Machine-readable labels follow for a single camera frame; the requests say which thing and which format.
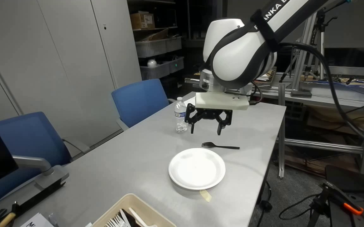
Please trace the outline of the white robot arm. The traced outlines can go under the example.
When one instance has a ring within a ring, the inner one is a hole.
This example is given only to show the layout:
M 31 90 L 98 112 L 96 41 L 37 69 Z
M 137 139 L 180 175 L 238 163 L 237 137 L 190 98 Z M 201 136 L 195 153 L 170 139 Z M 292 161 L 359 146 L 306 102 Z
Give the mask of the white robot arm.
M 200 120 L 215 120 L 216 134 L 233 122 L 234 110 L 247 110 L 251 95 L 246 88 L 276 64 L 276 54 L 286 47 L 323 55 L 307 45 L 283 40 L 328 0 L 270 0 L 254 12 L 248 23 L 240 20 L 214 21 L 206 32 L 201 78 L 210 85 L 187 105 L 185 123 L 191 133 Z

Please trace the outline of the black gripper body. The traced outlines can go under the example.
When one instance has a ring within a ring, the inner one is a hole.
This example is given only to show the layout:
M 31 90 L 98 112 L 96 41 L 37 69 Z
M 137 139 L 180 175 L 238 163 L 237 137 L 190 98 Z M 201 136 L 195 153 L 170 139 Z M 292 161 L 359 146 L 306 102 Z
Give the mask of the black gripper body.
M 199 115 L 200 120 L 216 120 L 222 113 L 225 113 L 228 115 L 228 119 L 225 122 L 225 127 L 232 124 L 233 120 L 233 112 L 232 110 L 218 110 L 218 109 L 199 109 L 192 104 L 187 105 L 186 113 L 192 112 L 194 114 Z

